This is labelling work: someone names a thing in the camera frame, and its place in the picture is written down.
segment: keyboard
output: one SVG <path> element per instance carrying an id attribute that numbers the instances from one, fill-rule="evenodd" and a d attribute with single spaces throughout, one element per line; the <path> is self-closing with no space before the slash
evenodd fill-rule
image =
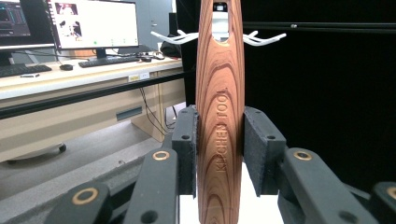
<path id="1" fill-rule="evenodd" d="M 133 62 L 138 62 L 138 61 L 139 61 L 139 59 L 136 57 L 104 58 L 104 59 L 98 59 L 98 60 L 94 60 L 94 61 L 81 62 L 81 63 L 78 63 L 78 65 L 80 67 L 86 68 L 86 67 L 95 67 L 95 66 L 116 64 L 116 63 L 133 63 Z"/>
<path id="2" fill-rule="evenodd" d="M 32 74 L 32 73 L 41 73 L 41 72 L 48 72 L 52 69 L 44 64 L 34 65 L 34 66 L 5 66 L 0 67 L 0 77 L 14 77 L 20 76 L 24 74 Z"/>

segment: computer mouse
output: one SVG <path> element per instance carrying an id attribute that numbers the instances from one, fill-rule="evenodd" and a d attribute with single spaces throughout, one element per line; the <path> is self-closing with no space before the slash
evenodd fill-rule
<path id="1" fill-rule="evenodd" d="M 149 58 L 149 57 L 142 57 L 142 58 L 140 58 L 140 60 L 142 60 L 142 62 L 145 62 L 145 63 L 151 63 L 151 58 Z"/>
<path id="2" fill-rule="evenodd" d="M 61 68 L 61 70 L 63 71 L 71 71 L 73 70 L 73 65 L 71 64 L 62 64 L 61 66 L 59 66 L 59 68 Z"/>

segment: white desk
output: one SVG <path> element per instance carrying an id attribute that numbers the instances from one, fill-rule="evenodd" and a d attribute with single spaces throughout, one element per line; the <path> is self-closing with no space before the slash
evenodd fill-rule
<path id="1" fill-rule="evenodd" d="M 152 63 L 120 63 L 81 68 L 78 60 L 63 61 L 73 71 L 61 71 L 59 63 L 46 63 L 51 72 L 40 77 L 3 77 L 0 80 L 0 107 L 50 99 L 71 93 L 97 90 L 128 82 L 128 76 L 149 73 L 157 77 L 181 72 L 181 61 L 153 60 Z M 163 109 L 185 101 L 182 79 L 145 88 L 148 106 L 163 124 Z M 158 141 L 161 133 L 147 120 L 140 90 L 125 91 L 80 103 L 64 105 L 9 119 L 0 119 L 0 161 L 34 153 L 85 133 L 116 124 L 118 112 L 141 106 L 143 113 L 131 118 Z"/>

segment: wood grain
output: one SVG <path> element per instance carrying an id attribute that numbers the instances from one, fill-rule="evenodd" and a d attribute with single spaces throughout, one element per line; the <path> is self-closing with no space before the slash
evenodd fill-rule
<path id="1" fill-rule="evenodd" d="M 239 0 L 227 3 L 227 41 L 212 37 L 213 0 L 201 4 L 197 55 L 198 204 L 201 223 L 237 223 L 242 170 L 245 65 Z"/>

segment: monitor screen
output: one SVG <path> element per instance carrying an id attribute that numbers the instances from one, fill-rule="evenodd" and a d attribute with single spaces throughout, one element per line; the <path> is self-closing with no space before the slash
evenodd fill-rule
<path id="1" fill-rule="evenodd" d="M 57 49 L 138 47 L 133 2 L 47 0 Z"/>
<path id="2" fill-rule="evenodd" d="M 0 0 L 0 51 L 53 47 L 42 0 Z"/>

